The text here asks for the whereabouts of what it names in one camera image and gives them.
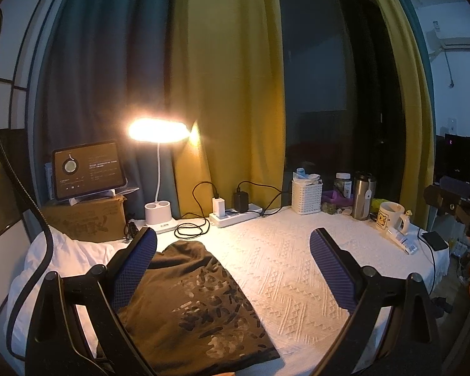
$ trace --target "black phone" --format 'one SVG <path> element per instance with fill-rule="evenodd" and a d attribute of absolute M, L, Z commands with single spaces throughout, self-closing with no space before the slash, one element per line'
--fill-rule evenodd
<path fill-rule="evenodd" d="M 437 232 L 426 232 L 421 235 L 435 252 L 444 250 L 449 246 Z"/>

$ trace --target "yellow curtain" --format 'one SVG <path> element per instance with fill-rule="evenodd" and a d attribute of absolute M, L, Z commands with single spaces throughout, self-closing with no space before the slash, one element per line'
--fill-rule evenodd
<path fill-rule="evenodd" d="M 428 206 L 423 190 L 434 175 L 434 133 L 425 71 L 416 39 L 399 0 L 377 0 L 389 32 L 399 74 L 405 114 L 405 168 L 400 203 L 426 228 Z"/>
<path fill-rule="evenodd" d="M 170 109 L 196 138 L 174 152 L 181 213 L 199 213 L 191 191 L 212 181 L 232 204 L 242 180 L 282 187 L 285 156 L 284 66 L 279 0 L 174 0 Z M 276 194 L 250 188 L 265 206 Z M 204 213 L 212 189 L 196 190 Z"/>

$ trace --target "stainless steel thermos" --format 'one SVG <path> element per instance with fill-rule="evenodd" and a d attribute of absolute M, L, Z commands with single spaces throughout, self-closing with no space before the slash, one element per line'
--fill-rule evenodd
<path fill-rule="evenodd" d="M 353 184 L 352 216 L 359 221 L 369 217 L 371 199 L 376 190 L 376 178 L 367 172 L 357 172 Z"/>

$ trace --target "white pillow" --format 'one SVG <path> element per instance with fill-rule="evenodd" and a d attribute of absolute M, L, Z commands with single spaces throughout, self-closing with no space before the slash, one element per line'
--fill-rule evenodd
<path fill-rule="evenodd" d="M 24 305 L 19 311 L 12 337 L 12 349 L 14 353 L 24 356 L 26 351 L 26 341 L 28 340 L 28 329 L 31 321 L 31 315 L 39 294 L 40 285 L 44 276 L 49 271 L 57 271 L 61 277 L 78 276 L 85 274 L 96 264 L 107 264 L 113 255 L 121 248 L 126 248 L 127 243 L 116 241 L 110 243 L 91 243 L 72 240 L 65 234 L 51 227 L 54 239 L 54 254 L 49 267 L 41 276 L 41 279 L 31 290 L 26 298 Z M 35 269 L 39 266 L 45 255 L 45 235 L 40 233 L 31 243 L 26 258 L 24 260 L 24 270 L 19 274 L 10 285 L 7 301 L 7 321 L 4 326 L 4 332 L 7 329 L 7 322 L 14 302 L 18 298 L 26 281 L 33 275 Z M 98 339 L 89 319 L 89 314 L 85 306 L 76 306 L 80 317 L 80 322 L 84 330 L 87 342 L 91 348 L 92 354 L 96 355 Z"/>

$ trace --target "screw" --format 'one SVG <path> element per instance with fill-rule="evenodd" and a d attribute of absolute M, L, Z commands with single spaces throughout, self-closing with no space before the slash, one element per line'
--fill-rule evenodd
<path fill-rule="evenodd" d="M 410 278 L 417 283 L 421 283 L 421 281 L 423 281 L 423 277 L 419 273 L 411 273 Z"/>
<path fill-rule="evenodd" d="M 362 272 L 367 276 L 367 277 L 374 277 L 378 272 L 374 267 L 371 266 L 364 266 L 362 267 Z"/>
<path fill-rule="evenodd" d="M 103 274 L 105 270 L 105 266 L 102 264 L 97 264 L 91 268 L 91 274 L 94 274 L 95 276 L 99 276 L 100 274 Z"/>
<path fill-rule="evenodd" d="M 58 273 L 56 271 L 49 271 L 46 275 L 45 275 L 45 279 L 47 281 L 51 281 L 51 280 L 54 280 L 56 277 L 58 276 Z"/>

